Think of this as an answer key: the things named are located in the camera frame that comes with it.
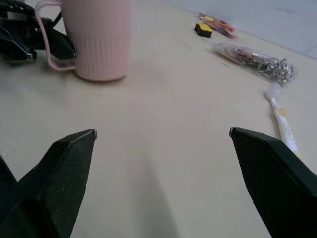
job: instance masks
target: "toothbrush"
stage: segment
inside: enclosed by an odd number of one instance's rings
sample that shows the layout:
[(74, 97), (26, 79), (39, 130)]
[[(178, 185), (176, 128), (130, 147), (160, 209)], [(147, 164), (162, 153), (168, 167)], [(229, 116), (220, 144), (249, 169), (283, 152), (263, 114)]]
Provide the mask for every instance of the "toothbrush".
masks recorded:
[(293, 133), (286, 120), (286, 110), (276, 102), (276, 100), (280, 98), (281, 94), (281, 86), (278, 83), (274, 82), (266, 92), (266, 97), (270, 100), (271, 105), (274, 109), (274, 114), (278, 123), (282, 141), (287, 145), (288, 148), (290, 148), (291, 151), (293, 151), (293, 153), (299, 159), (301, 159), (301, 155), (296, 145)]

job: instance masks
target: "mug handle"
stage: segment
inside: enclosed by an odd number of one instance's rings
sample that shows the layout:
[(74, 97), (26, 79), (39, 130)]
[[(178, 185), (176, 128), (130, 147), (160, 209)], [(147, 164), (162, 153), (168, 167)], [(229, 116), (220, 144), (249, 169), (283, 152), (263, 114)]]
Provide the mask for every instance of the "mug handle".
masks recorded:
[(62, 3), (60, 0), (42, 0), (38, 4), (36, 4), (34, 10), (35, 10), (35, 17), (38, 21), (39, 27), (41, 29), (43, 38), (44, 38), (44, 44), (45, 44), (45, 49), (46, 49), (46, 55), (48, 57), (48, 63), (49, 66), (51, 66), (53, 69), (58, 70), (58, 71), (67, 71), (67, 70), (74, 70), (75, 65), (73, 62), (66, 61), (66, 60), (59, 60), (55, 58), (54, 56), (51, 55), (50, 51), (50, 45), (49, 45), (49, 40), (43, 25), (43, 22), (40, 17), (40, 11), (43, 7), (45, 6), (61, 6)]

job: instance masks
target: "beige table surface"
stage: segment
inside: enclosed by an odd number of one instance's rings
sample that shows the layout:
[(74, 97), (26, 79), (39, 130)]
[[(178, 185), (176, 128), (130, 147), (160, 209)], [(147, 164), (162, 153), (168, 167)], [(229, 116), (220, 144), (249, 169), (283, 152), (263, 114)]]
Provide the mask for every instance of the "beige table surface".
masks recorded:
[[(123, 81), (89, 83), (49, 69), (44, 56), (0, 64), (0, 153), (20, 179), (54, 141), (97, 129), (73, 238), (270, 237), (229, 138), (232, 126), (278, 137), (264, 98), (269, 82), (208, 52), (229, 40), (197, 36), (196, 16), (161, 2), (133, 3)], [(317, 61), (237, 35), (234, 43), (298, 68), (281, 103), (303, 159), (317, 171)]]

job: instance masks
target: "plastic bag of paper clips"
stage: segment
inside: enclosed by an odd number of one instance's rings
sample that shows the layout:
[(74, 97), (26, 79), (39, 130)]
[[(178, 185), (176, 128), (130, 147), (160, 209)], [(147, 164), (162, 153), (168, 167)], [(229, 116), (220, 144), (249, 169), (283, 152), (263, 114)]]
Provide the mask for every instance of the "plastic bag of paper clips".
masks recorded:
[(216, 44), (213, 49), (230, 60), (251, 69), (253, 73), (278, 83), (289, 82), (297, 76), (297, 69), (287, 63), (286, 59), (279, 60), (246, 47), (227, 43)]

